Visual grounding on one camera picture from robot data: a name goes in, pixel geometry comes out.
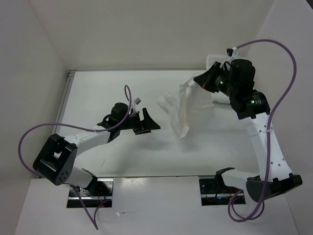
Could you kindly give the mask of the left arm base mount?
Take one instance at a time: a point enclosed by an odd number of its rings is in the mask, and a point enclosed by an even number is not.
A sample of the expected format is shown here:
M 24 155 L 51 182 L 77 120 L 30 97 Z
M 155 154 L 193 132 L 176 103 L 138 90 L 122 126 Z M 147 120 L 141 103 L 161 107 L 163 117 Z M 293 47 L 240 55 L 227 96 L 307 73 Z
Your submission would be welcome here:
M 98 178 L 94 174 L 90 175 L 91 180 L 88 181 L 86 187 L 74 185 L 74 188 L 69 189 L 67 208 L 83 208 L 80 199 L 82 199 L 86 208 L 112 207 L 114 179 Z

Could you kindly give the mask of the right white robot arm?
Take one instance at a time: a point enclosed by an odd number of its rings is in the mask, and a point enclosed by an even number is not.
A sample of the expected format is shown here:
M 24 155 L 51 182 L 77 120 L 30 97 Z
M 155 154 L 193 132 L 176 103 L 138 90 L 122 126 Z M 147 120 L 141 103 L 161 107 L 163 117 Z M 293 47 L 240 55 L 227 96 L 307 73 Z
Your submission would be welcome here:
M 258 173 L 233 167 L 221 169 L 215 175 L 215 189 L 241 189 L 250 200 L 258 202 L 291 191 L 303 181 L 293 174 L 283 156 L 270 120 L 271 109 L 265 95 L 254 89 L 254 76 L 255 67 L 249 60 L 235 59 L 228 66 L 215 62 L 194 81 L 208 92 L 221 92 L 229 98 L 250 137 L 259 167 Z

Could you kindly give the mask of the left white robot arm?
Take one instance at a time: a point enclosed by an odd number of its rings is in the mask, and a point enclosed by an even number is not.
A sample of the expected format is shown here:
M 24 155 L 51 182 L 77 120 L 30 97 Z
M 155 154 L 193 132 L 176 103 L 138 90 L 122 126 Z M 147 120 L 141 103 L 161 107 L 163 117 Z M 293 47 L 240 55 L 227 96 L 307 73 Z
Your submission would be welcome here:
M 116 103 L 111 113 L 90 132 L 84 131 L 66 137 L 51 135 L 33 163 L 34 170 L 56 186 L 61 184 L 79 186 L 85 195 L 95 194 L 97 177 L 88 170 L 76 168 L 74 166 L 76 157 L 113 141 L 122 130 L 131 129 L 139 135 L 160 129 L 146 108 L 143 108 L 141 113 L 143 118 L 140 118 L 139 111 L 130 111 L 127 104 Z

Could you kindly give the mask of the white pleated skirt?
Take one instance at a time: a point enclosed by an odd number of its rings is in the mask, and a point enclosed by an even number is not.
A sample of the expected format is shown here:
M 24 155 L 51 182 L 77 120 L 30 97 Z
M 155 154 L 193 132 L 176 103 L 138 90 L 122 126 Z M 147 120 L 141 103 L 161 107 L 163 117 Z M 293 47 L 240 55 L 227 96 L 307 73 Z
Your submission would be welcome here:
M 211 113 L 213 98 L 210 92 L 203 89 L 194 78 L 179 85 L 175 92 L 166 92 L 156 101 L 169 116 L 169 121 L 178 138 L 184 138 L 189 129 L 188 116 Z

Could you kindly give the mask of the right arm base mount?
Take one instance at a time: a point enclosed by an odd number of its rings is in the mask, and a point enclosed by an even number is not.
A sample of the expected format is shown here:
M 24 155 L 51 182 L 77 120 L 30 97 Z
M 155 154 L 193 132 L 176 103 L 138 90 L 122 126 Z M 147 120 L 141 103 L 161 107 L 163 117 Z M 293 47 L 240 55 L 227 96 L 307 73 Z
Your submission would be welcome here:
M 235 193 L 240 190 L 235 187 L 226 186 L 222 174 L 234 169 L 227 167 L 218 170 L 215 175 L 200 176 L 199 186 L 202 206 L 228 205 Z

